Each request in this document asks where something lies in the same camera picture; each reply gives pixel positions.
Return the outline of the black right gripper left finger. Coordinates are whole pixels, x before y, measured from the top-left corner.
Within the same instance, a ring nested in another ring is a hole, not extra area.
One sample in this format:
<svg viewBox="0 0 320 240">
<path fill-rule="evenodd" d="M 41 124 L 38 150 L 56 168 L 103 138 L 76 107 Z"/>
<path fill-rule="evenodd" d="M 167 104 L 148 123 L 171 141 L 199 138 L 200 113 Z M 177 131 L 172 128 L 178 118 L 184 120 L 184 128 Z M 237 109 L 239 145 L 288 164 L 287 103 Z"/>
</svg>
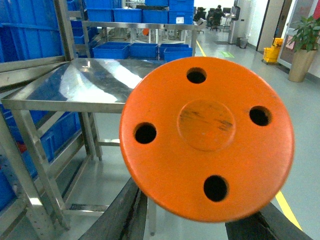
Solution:
<svg viewBox="0 0 320 240">
<path fill-rule="evenodd" d="M 142 240 L 147 218 L 147 196 L 130 178 L 106 211 L 81 240 Z"/>
</svg>

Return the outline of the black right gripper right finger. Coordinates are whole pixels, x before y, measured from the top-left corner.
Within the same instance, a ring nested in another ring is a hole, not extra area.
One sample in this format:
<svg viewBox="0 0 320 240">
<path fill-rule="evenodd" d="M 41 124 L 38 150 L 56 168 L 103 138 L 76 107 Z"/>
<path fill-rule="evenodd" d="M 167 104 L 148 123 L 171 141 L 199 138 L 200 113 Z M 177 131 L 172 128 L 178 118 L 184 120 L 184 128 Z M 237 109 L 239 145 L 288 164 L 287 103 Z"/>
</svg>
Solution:
<svg viewBox="0 0 320 240">
<path fill-rule="evenodd" d="M 229 240 L 311 240 L 272 203 L 260 211 L 225 223 Z"/>
</svg>

